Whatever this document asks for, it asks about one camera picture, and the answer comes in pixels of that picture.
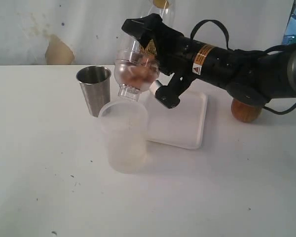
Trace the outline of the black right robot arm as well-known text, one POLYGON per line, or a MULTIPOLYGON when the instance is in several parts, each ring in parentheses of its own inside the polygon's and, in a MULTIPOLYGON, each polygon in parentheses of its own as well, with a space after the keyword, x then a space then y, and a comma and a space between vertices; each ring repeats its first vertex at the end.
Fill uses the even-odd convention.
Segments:
POLYGON ((154 43, 159 70, 171 77, 153 93, 163 106, 176 107, 196 79, 249 106, 265 108, 272 99, 296 98, 296 43, 251 51, 220 48, 194 38, 204 24, 197 23, 185 37, 155 13, 123 23, 122 31, 142 47, 154 43))

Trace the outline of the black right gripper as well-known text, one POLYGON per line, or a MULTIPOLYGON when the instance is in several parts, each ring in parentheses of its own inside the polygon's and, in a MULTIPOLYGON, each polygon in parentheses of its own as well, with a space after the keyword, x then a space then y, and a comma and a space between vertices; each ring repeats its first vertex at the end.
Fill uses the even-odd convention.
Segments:
POLYGON ((167 76, 172 76, 169 83, 160 86, 154 96, 168 109, 178 106, 180 95, 198 77, 192 72, 192 66, 200 43, 169 28, 158 14, 126 19, 121 29, 138 41, 144 49, 150 40, 153 40, 159 70, 167 76))

